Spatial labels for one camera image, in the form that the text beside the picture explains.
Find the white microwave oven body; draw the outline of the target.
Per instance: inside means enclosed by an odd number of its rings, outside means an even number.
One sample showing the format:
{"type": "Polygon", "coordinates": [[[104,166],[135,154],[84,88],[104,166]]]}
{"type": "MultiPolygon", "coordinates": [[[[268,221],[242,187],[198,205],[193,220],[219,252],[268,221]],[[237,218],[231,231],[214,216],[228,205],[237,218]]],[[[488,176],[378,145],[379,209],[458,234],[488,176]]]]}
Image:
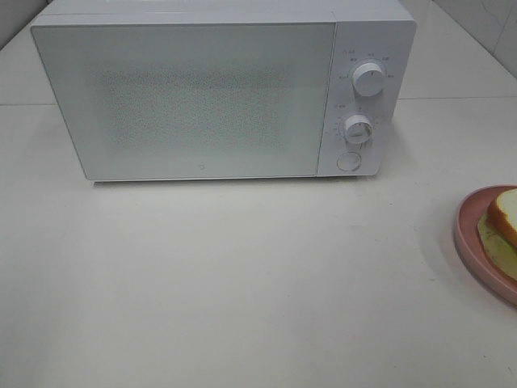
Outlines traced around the white microwave oven body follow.
{"type": "Polygon", "coordinates": [[[36,17],[31,34],[35,27],[293,23],[335,26],[317,171],[313,176],[267,178],[376,174],[417,30],[416,21],[397,1],[55,1],[36,17]],[[354,90],[351,73],[370,60],[385,67],[384,89],[362,97],[354,90]],[[356,114],[373,124],[372,136],[363,144],[351,144],[344,137],[345,119],[356,114]],[[346,152],[360,154],[356,171],[337,168],[338,157],[346,152]]]}

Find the white bread sandwich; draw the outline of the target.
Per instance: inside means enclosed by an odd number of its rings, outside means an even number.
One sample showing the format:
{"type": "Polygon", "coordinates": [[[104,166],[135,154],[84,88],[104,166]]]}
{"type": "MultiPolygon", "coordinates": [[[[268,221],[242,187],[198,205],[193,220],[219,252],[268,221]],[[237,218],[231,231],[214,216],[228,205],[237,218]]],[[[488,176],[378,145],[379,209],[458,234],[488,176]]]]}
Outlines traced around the white bread sandwich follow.
{"type": "Polygon", "coordinates": [[[477,223],[483,250],[505,276],[516,280],[516,189],[495,197],[477,223]]]}

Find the lower white microwave knob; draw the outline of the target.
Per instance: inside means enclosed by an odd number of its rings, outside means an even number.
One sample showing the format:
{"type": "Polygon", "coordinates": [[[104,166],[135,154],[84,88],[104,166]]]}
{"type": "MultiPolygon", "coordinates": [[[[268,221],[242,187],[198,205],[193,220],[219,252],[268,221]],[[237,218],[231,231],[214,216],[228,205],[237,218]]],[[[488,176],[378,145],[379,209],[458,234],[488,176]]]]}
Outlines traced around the lower white microwave knob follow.
{"type": "Polygon", "coordinates": [[[372,122],[364,115],[349,116],[344,121],[344,137],[351,144],[363,144],[373,132],[372,122]]]}

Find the pink round plate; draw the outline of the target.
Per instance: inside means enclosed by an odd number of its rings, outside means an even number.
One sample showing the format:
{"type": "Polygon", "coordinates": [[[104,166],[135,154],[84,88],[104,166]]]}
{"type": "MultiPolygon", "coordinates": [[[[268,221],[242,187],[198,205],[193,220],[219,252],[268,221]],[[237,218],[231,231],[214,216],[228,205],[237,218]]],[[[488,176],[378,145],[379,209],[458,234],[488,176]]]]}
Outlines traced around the pink round plate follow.
{"type": "Polygon", "coordinates": [[[496,185],[469,193],[460,203],[453,222],[456,251],[464,266],[488,291],[516,306],[516,281],[495,267],[486,256],[477,223],[499,194],[515,185],[496,185]]]}

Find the upper white microwave knob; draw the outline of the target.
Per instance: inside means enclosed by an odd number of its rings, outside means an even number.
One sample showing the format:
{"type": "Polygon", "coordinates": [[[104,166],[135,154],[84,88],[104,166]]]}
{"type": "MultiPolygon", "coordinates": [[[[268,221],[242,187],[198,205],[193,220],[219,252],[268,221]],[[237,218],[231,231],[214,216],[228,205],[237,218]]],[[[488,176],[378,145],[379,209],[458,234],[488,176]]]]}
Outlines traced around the upper white microwave knob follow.
{"type": "Polygon", "coordinates": [[[375,60],[359,63],[351,73],[355,92],[362,97],[373,97],[384,89],[385,67],[375,60]]]}

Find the round door release button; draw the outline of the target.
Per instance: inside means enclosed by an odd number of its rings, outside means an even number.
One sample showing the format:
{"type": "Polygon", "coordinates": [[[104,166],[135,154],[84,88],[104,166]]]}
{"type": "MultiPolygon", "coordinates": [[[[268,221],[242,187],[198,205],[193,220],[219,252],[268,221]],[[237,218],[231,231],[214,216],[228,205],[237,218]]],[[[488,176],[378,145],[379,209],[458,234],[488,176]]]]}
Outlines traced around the round door release button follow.
{"type": "Polygon", "coordinates": [[[336,166],[340,171],[351,172],[356,171],[361,165],[361,156],[356,152],[346,152],[341,154],[336,162],[336,166]]]}

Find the white microwave knob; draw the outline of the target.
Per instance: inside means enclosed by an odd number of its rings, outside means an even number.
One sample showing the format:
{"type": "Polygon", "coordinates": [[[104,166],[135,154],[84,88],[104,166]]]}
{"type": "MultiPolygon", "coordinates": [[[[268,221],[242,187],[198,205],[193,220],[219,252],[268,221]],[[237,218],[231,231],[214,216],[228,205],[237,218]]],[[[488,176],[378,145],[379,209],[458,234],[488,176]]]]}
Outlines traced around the white microwave knob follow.
{"type": "Polygon", "coordinates": [[[355,92],[362,97],[373,97],[384,89],[385,67],[375,60],[359,63],[351,73],[355,92]]]}
{"type": "Polygon", "coordinates": [[[344,121],[344,137],[351,144],[363,144],[373,132],[372,122],[364,115],[349,116],[344,121]]]}

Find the white microwave door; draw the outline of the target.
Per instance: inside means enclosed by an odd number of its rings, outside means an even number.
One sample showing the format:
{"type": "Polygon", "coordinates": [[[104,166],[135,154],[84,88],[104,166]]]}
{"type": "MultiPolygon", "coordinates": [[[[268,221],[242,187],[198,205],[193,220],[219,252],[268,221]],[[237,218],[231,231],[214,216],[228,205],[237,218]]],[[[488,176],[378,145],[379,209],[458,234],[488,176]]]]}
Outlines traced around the white microwave door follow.
{"type": "Polygon", "coordinates": [[[313,176],[332,23],[35,27],[92,181],[313,176]]]}

